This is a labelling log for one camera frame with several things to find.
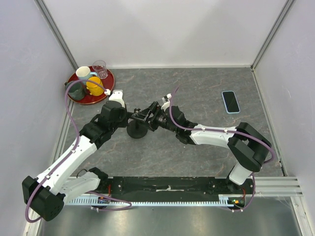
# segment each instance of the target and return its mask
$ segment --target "wall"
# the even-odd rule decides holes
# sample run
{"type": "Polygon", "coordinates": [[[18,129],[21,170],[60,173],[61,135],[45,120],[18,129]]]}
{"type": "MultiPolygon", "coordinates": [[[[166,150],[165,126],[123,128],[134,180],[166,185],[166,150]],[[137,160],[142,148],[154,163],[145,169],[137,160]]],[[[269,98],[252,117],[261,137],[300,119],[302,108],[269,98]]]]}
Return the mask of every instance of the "wall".
{"type": "Polygon", "coordinates": [[[249,66],[285,0],[45,0],[79,65],[249,66]]]}
{"type": "Polygon", "coordinates": [[[315,220],[315,1],[298,0],[256,75],[284,166],[297,176],[315,220]]]}
{"type": "Polygon", "coordinates": [[[17,236],[26,223],[22,181],[51,161],[73,71],[34,1],[3,2],[0,34],[0,228],[17,236]]]}

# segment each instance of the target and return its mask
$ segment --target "gray floor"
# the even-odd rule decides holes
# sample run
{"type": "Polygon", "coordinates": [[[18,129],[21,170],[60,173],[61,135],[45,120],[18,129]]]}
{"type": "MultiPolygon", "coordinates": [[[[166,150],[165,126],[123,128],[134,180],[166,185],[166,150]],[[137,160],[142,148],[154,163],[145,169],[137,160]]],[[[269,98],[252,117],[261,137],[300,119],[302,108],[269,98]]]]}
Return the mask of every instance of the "gray floor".
{"type": "Polygon", "coordinates": [[[255,198],[244,212],[217,207],[138,207],[100,212],[66,206],[38,236],[301,236],[290,198],[255,198]]]}
{"type": "MultiPolygon", "coordinates": [[[[112,70],[116,89],[124,90],[127,108],[147,108],[153,101],[180,89],[175,104],[187,119],[207,126],[230,127],[245,121],[271,140],[267,121],[249,68],[176,68],[112,70]],[[241,112],[226,113],[221,92],[236,93],[241,112]]],[[[75,105],[73,116],[81,129],[97,113],[104,102],[75,105]]],[[[70,127],[67,148],[74,140],[70,127]]],[[[224,148],[180,143],[169,131],[148,132],[140,140],[132,139],[119,129],[112,139],[90,156],[78,170],[98,167],[111,176],[218,176],[225,177],[236,160],[224,148]]],[[[278,161],[266,165],[257,176],[282,176],[278,161]]]]}

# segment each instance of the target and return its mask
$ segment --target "black phone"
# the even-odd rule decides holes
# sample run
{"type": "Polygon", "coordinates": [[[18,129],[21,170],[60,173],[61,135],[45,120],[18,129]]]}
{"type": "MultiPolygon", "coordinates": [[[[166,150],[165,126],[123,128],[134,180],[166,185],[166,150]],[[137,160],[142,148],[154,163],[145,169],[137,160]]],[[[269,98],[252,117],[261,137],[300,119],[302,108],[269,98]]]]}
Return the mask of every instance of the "black phone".
{"type": "Polygon", "coordinates": [[[241,111],[233,91],[223,91],[222,98],[228,114],[237,114],[241,111]]]}

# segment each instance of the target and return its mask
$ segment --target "white mug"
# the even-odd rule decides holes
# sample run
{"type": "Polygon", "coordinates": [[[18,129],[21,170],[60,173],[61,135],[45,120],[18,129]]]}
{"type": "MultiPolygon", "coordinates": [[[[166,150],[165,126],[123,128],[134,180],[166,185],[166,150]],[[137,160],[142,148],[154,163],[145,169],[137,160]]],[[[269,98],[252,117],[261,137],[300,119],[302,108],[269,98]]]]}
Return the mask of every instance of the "white mug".
{"type": "Polygon", "coordinates": [[[77,75],[77,77],[80,79],[80,80],[88,80],[90,77],[92,76],[97,76],[97,73],[96,72],[91,72],[90,68],[88,66],[81,66],[79,67],[75,74],[77,75]]]}

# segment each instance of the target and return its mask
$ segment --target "red tray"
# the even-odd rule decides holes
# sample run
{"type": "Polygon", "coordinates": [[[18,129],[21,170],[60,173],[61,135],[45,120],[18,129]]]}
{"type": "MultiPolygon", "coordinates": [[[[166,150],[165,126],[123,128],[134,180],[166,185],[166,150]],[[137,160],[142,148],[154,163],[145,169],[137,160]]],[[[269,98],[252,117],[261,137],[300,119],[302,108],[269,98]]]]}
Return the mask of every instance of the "red tray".
{"type": "MultiPolygon", "coordinates": [[[[94,72],[93,68],[91,66],[89,66],[90,70],[92,72],[94,72]]],[[[110,71],[110,70],[107,70],[108,72],[108,76],[105,78],[105,79],[102,79],[102,83],[103,83],[103,86],[106,88],[106,89],[110,89],[110,90],[113,90],[114,88],[114,84],[115,84],[115,78],[114,78],[114,75],[113,73],[110,71]]],[[[77,77],[77,75],[74,73],[70,79],[68,80],[68,83],[71,82],[71,81],[74,81],[74,80],[78,80],[79,78],[77,77]]],[[[85,95],[85,97],[81,100],[78,100],[78,101],[75,101],[73,100],[69,94],[68,94],[68,97],[76,102],[76,103],[80,103],[80,104],[84,104],[84,105],[89,105],[89,104],[94,104],[94,103],[97,103],[97,102],[100,102],[102,100],[104,100],[107,95],[105,95],[104,93],[100,96],[93,96],[93,95],[90,95],[90,94],[87,94],[85,95]]]]}

